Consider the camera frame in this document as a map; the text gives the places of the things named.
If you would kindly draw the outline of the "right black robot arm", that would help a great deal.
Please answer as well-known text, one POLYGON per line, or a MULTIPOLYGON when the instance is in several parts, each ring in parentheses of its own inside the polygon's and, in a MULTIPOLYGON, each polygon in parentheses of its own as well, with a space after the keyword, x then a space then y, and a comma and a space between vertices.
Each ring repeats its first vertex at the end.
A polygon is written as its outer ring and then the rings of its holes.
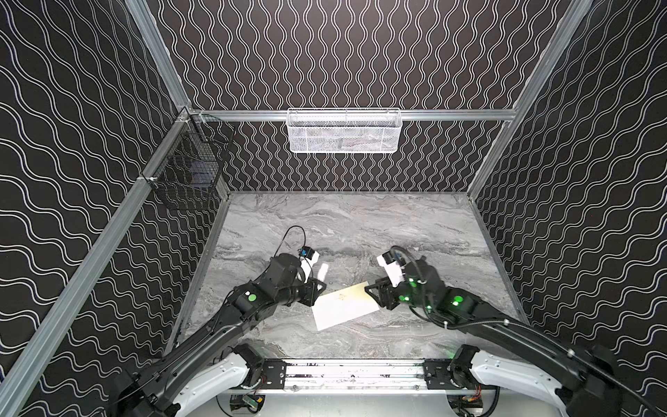
POLYGON ((515 320, 480 296, 448 286, 424 258, 387 262, 387 276, 366 286, 382 308, 405 305, 418 317, 445 330, 456 330, 491 342, 515 354, 499 358, 464 344, 443 370, 427 368, 427 383, 458 389, 497 387, 538 399, 568 416, 619 416, 623 392, 608 349, 581 349, 556 341, 515 320))

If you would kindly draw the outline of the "cream yellow envelope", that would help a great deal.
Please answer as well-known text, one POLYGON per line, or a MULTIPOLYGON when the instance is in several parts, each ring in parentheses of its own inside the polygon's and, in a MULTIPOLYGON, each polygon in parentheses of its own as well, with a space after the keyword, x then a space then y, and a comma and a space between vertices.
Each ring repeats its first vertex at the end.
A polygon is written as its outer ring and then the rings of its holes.
POLYGON ((365 291, 368 283, 359 283, 330 294, 322 295, 312 307, 315 325, 322 331, 352 321, 380 309, 365 291))

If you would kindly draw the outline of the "white glue stick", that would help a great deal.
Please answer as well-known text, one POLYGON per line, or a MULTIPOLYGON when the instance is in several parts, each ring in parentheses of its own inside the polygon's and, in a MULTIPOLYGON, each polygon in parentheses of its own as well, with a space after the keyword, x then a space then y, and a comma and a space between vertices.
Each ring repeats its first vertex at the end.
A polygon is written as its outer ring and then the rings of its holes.
POLYGON ((329 271, 329 265, 327 263, 321 264, 318 270, 317 279, 319 281, 325 281, 328 271, 329 271))

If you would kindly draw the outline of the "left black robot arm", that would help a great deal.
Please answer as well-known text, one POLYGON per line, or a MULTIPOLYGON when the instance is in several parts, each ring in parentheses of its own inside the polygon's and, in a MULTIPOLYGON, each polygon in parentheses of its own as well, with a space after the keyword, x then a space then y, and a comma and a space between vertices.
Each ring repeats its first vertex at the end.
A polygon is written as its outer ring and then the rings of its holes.
POLYGON ((280 306, 314 306, 327 287, 313 275, 319 257, 310 247, 273 256, 178 347, 143 370, 119 375, 109 388, 106 415, 187 416, 228 389, 256 389, 264 360, 237 342, 280 306))

